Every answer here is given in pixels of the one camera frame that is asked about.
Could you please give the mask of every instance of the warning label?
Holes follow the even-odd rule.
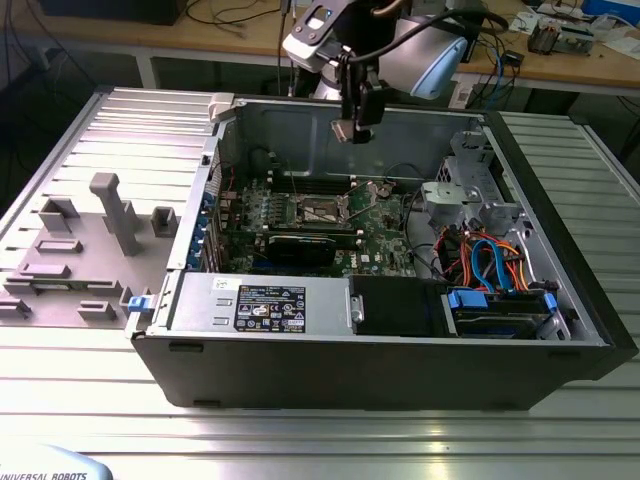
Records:
[[[241,285],[234,327],[239,332],[304,333],[304,287]]]

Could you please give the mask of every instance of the metal table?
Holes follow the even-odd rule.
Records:
[[[148,208],[154,190],[146,174],[162,181],[197,162],[198,147],[183,144],[204,142],[208,99],[128,89],[94,95],[0,221],[0,276],[40,228],[32,211],[60,188],[56,182],[79,198],[83,178],[117,171],[127,176],[121,185],[139,187],[123,200]],[[118,123],[123,116],[139,119],[137,135]],[[504,118],[628,330],[640,336],[638,185],[589,127],[567,117]],[[174,183],[162,191],[179,212],[186,197]],[[4,327],[0,431],[10,442],[91,455],[117,479],[637,478],[639,365],[571,383],[527,413],[216,411],[169,404],[121,331]]]

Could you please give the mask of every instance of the black cable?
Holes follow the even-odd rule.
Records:
[[[93,78],[91,78],[91,75],[89,75],[87,73],[87,71],[82,68],[80,66],[80,64],[78,62],[76,62],[75,58],[73,58],[71,56],[71,54],[69,53],[69,51],[64,48],[62,46],[62,44],[58,41],[58,39],[47,29],[47,27],[45,27],[44,23],[42,23],[42,20],[40,20],[40,18],[38,18],[38,16],[36,15],[36,12],[33,10],[33,7],[31,5],[31,0],[26,0],[27,3],[27,8],[29,9],[29,12],[31,12],[31,16],[33,17],[33,19],[36,21],[36,23],[38,25],[40,25],[40,28],[42,29],[42,31],[44,33],[47,34],[47,36],[53,40],[53,42],[69,57],[69,60],[71,60],[71,63],[73,63],[76,68],[78,69],[78,71],[80,73],[82,73],[82,75],[84,75],[84,77],[87,79],[87,81],[93,86],[96,87],[98,84],[95,82],[95,80]]]
[[[489,78],[487,78],[487,81],[484,83],[484,85],[482,86],[482,88],[480,89],[479,92],[473,92],[474,93],[474,98],[471,99],[471,101],[469,102],[469,106],[468,108],[473,107],[474,103],[480,99],[483,102],[487,100],[487,98],[491,98],[491,96],[497,92],[499,86],[498,83],[496,82],[496,84],[493,87],[493,90],[491,90],[491,93],[489,94],[489,96],[487,98],[484,97],[484,91],[487,89],[487,87],[489,86],[489,83],[491,82],[491,79],[497,74],[498,72],[498,60],[496,59],[496,56],[490,56],[489,55],[489,50],[495,50],[496,54],[498,57],[500,58],[504,58],[504,53],[506,52],[506,47],[504,45],[504,42],[502,41],[502,39],[500,39],[497,35],[493,35],[493,39],[495,40],[495,44],[490,43],[487,39],[480,37],[478,39],[478,44],[483,45],[487,50],[486,50],[486,54],[489,57],[489,61],[493,64],[493,72],[491,73],[491,75],[489,75]]]
[[[469,30],[475,30],[478,32],[482,32],[482,33],[490,33],[493,35],[499,34],[499,33],[504,33],[506,31],[509,30],[509,23],[502,18],[500,15],[497,15],[493,12],[489,12],[487,10],[484,9],[479,9],[479,8],[463,8],[463,9],[454,9],[454,10],[448,10],[444,13],[441,13],[439,15],[434,15],[433,17],[425,20],[424,22],[420,23],[418,26],[412,28],[411,30],[409,30],[408,32],[406,32],[404,35],[401,35],[400,37],[396,38],[393,42],[389,43],[388,45],[385,45],[384,47],[378,49],[378,50],[374,50],[371,53],[367,53],[365,55],[361,55],[359,57],[350,57],[348,59],[349,63],[363,63],[363,62],[369,62],[371,60],[376,60],[377,58],[381,57],[382,55],[385,55],[387,53],[389,53],[392,50],[395,50],[396,48],[398,48],[400,45],[402,45],[403,43],[405,43],[406,41],[410,40],[411,38],[415,37],[418,33],[422,32],[423,30],[426,30],[427,28],[431,27],[432,25],[434,25],[435,23],[441,22],[442,20],[445,20],[447,18],[454,18],[457,21],[462,20],[464,17],[473,17],[476,18],[478,16],[483,15],[485,18],[489,19],[489,20],[494,20],[499,26],[502,27],[502,30],[500,31],[496,31],[493,28],[486,28],[486,27],[480,27],[478,25],[473,25],[473,24],[469,24],[464,22],[464,26],[465,28],[469,29]]]
[[[631,113],[631,115],[633,115],[634,117],[640,117],[640,113],[635,112],[631,107],[629,107],[629,105],[627,105],[624,101],[627,100],[624,97],[616,97],[618,99],[618,101],[620,102],[620,105],[622,105],[629,113]],[[636,105],[633,102],[629,102],[631,105],[633,105],[634,107],[638,107],[640,108],[639,105]]]
[[[422,263],[425,267],[427,267],[431,271],[431,274],[434,277],[439,277],[440,279],[442,279],[446,283],[451,283],[451,282],[449,282],[449,280],[447,280],[444,277],[444,275],[442,275],[442,273],[440,273],[440,271],[436,267],[431,265],[429,262],[427,262],[420,255],[418,255],[418,253],[416,252],[416,249],[419,248],[419,246],[425,246],[425,245],[420,244],[419,246],[413,247],[411,245],[411,241],[409,240],[409,217],[411,216],[411,209],[413,208],[413,204],[416,202],[416,199],[418,198],[418,195],[420,195],[420,192],[421,192],[420,189],[416,190],[416,192],[413,194],[413,197],[411,198],[411,202],[409,202],[409,211],[407,213],[407,219],[404,222],[404,238],[405,238],[405,241],[407,242],[407,246],[409,247],[409,251],[413,254],[413,258],[415,258],[420,263]]]
[[[13,0],[8,0],[8,5],[9,5],[9,34],[13,35],[13,39],[15,40],[16,45],[18,46],[19,50],[22,52],[22,56],[24,57],[23,60],[25,61],[25,63],[34,65],[33,60],[29,56],[29,53],[27,52],[26,48],[24,48],[24,45],[22,45],[22,42],[20,41],[20,36],[18,35],[18,32],[16,32],[16,29],[13,25],[13,18],[11,15],[11,12],[13,10]],[[40,79],[42,80],[42,87],[47,91],[47,93],[52,94],[54,92],[47,85],[46,73],[47,73],[46,71],[40,71],[39,73]],[[76,100],[75,98],[73,98],[66,92],[63,92],[62,90],[58,90],[57,93],[62,98],[66,99],[69,103],[74,104],[76,107],[82,108],[84,106],[82,102]]]
[[[631,141],[631,139],[633,138],[633,135],[635,134],[635,131],[638,129],[638,127],[640,127],[640,117],[638,117],[638,119],[636,120],[636,123],[634,123],[633,127],[631,127],[631,130],[629,130],[629,134],[624,139],[624,143],[622,144],[622,148],[620,149],[621,151],[624,150],[626,148],[627,144]]]
[[[231,7],[231,8],[223,8],[222,10],[220,10],[219,12],[216,12],[214,14],[214,17],[218,18],[218,20],[220,20],[220,14],[222,13],[226,13],[226,12],[233,12],[235,10],[247,10],[248,8],[253,7],[256,3],[258,3],[258,0],[253,0],[249,5],[246,5],[244,7]]]
[[[287,13],[283,12],[280,15],[280,28],[278,30],[278,45],[276,46],[276,50],[278,52],[278,60],[276,66],[276,75],[278,77],[278,95],[282,95],[282,82],[281,82],[281,71],[282,71],[282,40],[284,39],[284,26],[287,20]]]
[[[415,163],[398,162],[398,163],[394,163],[390,167],[387,167],[387,169],[382,173],[382,176],[384,177],[385,182],[388,181],[389,179],[389,172],[397,167],[410,167],[414,172],[416,172],[420,176],[420,178],[422,178],[423,180],[427,179],[427,176],[420,171],[420,169],[417,167]]]
[[[245,17],[245,18],[236,18],[234,20],[225,21],[225,22],[216,22],[216,21],[202,20],[201,18],[194,17],[191,14],[191,9],[194,6],[196,6],[198,3],[200,3],[201,1],[202,0],[196,0],[191,5],[189,5],[187,7],[187,9],[185,10],[185,15],[187,17],[189,17],[191,20],[193,20],[194,22],[202,23],[204,25],[235,25],[235,24],[240,23],[240,22],[246,22],[248,20],[253,20],[254,18],[258,18],[258,17],[261,17],[263,15],[268,15],[270,13],[276,13],[276,12],[280,11],[279,8],[275,8],[273,10],[267,10],[266,12],[256,13],[255,15],[251,15],[251,16]]]
[[[637,103],[633,103],[631,100],[629,100],[627,97],[618,97],[621,98],[622,100],[624,100],[625,102],[629,102],[631,105],[633,105],[636,108],[640,108],[640,105],[638,105]]]

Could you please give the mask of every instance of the blue latch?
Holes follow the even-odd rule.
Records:
[[[204,230],[196,227],[196,229],[193,231],[193,236],[198,240],[200,240],[201,238],[204,238]]]
[[[544,301],[547,304],[550,312],[555,313],[558,310],[558,301],[556,300],[556,297],[553,296],[553,293],[545,293]]]
[[[209,192],[204,192],[202,195],[202,206],[204,208],[211,208],[215,205],[215,198]]]
[[[487,297],[484,292],[476,290],[454,289],[449,293],[449,306],[452,310],[456,308],[489,308]]]
[[[151,298],[148,295],[131,297],[127,308],[130,312],[145,313],[151,310]]]
[[[207,217],[205,217],[204,215],[198,215],[198,218],[196,219],[196,225],[198,227],[206,228],[208,223],[209,219]]]

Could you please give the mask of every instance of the desk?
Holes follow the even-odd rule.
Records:
[[[37,0],[30,1],[36,11],[40,12]],[[277,0],[264,0],[246,11],[230,12],[225,18],[238,18],[239,13],[252,15],[271,10],[278,3]],[[503,15],[513,15],[524,9],[519,0],[488,0],[487,3],[493,11]],[[237,6],[238,2],[218,0],[216,4],[217,9],[222,9]],[[192,13],[199,18],[210,19],[208,1],[196,5]],[[13,18],[15,29],[23,43],[40,48],[55,46],[26,9],[25,0],[14,0]],[[154,57],[276,64],[279,23],[277,13],[247,22],[245,38],[210,25],[198,24],[186,16],[169,27],[67,17],[41,18],[66,48],[134,56],[145,88],[158,87],[152,63]],[[603,45],[596,45],[589,57],[568,54],[542,56],[527,51],[527,36],[524,34],[507,33],[503,39],[510,44],[508,48],[526,55],[516,81],[517,86],[581,93],[640,95],[640,62]],[[493,64],[484,47],[476,48],[472,61],[460,65],[454,76],[459,85],[452,106],[459,106],[465,92],[473,85],[485,81],[481,76],[484,75],[486,79],[492,70]]]

